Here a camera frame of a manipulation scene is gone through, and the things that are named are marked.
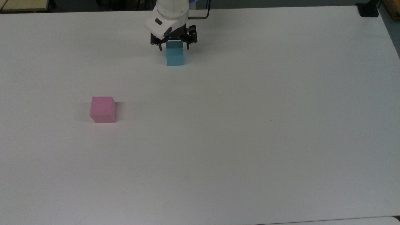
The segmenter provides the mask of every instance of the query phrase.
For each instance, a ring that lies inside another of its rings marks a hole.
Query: cube
[[[185,65],[182,41],[167,41],[165,47],[167,51],[167,66]]]
[[[112,97],[92,97],[90,117],[95,123],[115,123],[116,108]]]

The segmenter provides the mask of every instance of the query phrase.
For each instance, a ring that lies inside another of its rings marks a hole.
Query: light blue block
[[[182,66],[185,65],[185,57],[183,55],[183,42],[182,41],[167,41],[166,58],[167,66]]]

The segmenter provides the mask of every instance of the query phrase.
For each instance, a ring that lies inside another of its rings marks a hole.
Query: pink cube
[[[116,108],[112,97],[92,97],[90,117],[95,123],[115,123]]]

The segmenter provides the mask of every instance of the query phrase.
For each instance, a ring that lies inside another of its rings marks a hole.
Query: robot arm
[[[196,26],[186,28],[189,15],[189,3],[196,0],[157,0],[151,17],[146,20],[145,27],[151,33],[150,43],[161,48],[168,40],[181,40],[187,43],[197,42]]]

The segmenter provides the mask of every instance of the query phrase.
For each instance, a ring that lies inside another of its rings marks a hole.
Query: table surface
[[[2,12],[44,11],[47,10],[48,2],[49,0],[8,0]]]
[[[363,219],[341,219],[329,221],[290,223],[290,225],[400,225],[394,217],[363,218]]]
[[[212,10],[167,67],[149,13],[0,15],[4,224],[400,214],[400,60],[380,17]],[[91,120],[92,96],[117,123]]]

